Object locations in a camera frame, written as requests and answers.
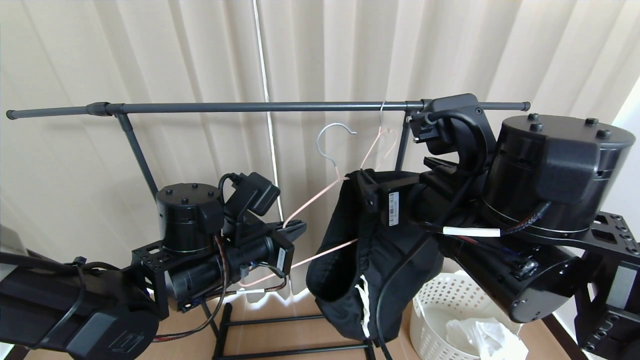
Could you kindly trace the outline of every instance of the white plastic bag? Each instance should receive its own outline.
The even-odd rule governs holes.
[[[447,342],[481,360],[525,360],[529,349],[495,318],[447,322]]]

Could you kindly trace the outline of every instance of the wooden floor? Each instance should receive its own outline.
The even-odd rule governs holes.
[[[234,311],[231,320],[253,320],[262,318],[276,318],[283,316],[316,315],[318,308],[313,296],[308,293],[298,295],[288,304],[284,304],[278,297],[268,297],[261,303],[249,304],[243,297],[232,301]],[[420,360],[415,353],[409,339],[410,307],[403,317],[403,328],[398,339],[388,344],[394,359]],[[179,332],[193,329],[203,321],[204,313],[201,309],[194,309],[186,314],[172,313],[161,322],[160,333]],[[560,344],[553,338],[549,330],[541,321],[528,323],[523,326],[520,337],[529,348],[527,360],[569,360]],[[188,338],[168,343],[151,344],[138,359],[192,359],[210,360],[215,346],[215,337],[211,329],[207,328]],[[290,350],[306,347],[323,347],[331,345],[348,345],[355,341],[345,339],[324,319],[305,320],[300,322],[271,323],[260,325],[245,325],[231,327],[225,355],[247,354],[252,352],[266,352]],[[357,360],[365,359],[363,350],[347,350],[320,354],[305,354],[282,357],[291,360]],[[382,352],[376,349],[376,358],[384,359]],[[27,360],[69,360],[66,354],[46,350],[32,351]]]

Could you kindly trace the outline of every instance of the curtain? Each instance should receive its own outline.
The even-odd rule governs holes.
[[[95,101],[382,104],[471,92],[611,122],[640,76],[637,1],[3,1],[0,24],[3,113]],[[496,134],[518,115],[487,114]],[[385,129],[399,134],[402,117],[384,113]],[[342,122],[357,132],[336,127],[321,139],[342,174],[360,167],[378,130],[377,111],[131,118],[159,187],[217,184],[227,172],[277,180],[282,207],[267,222],[335,179],[316,151],[320,129]],[[131,249],[158,240],[154,202],[114,119],[2,116],[0,131],[0,221],[29,249],[125,266]],[[397,144],[383,157],[393,141],[385,133],[365,167],[391,170]],[[425,171],[426,155],[410,143],[404,170]],[[294,262],[317,250],[338,189],[296,217],[308,230]],[[292,272],[293,292],[305,272]]]

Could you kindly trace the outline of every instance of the bolt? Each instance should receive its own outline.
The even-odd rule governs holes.
[[[611,136],[611,132],[605,129],[600,129],[596,133],[596,137],[599,139],[608,139],[610,136]]]
[[[531,130],[531,131],[541,131],[542,130],[542,124],[540,124],[539,122],[535,122],[535,123],[531,124],[531,126],[529,126],[529,130]]]

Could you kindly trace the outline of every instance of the laundry basket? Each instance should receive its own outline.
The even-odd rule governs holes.
[[[512,322],[464,272],[442,273],[422,286],[413,298],[411,343],[422,360],[475,360],[478,354],[460,351],[446,342],[447,322],[467,318],[496,318],[518,334]]]

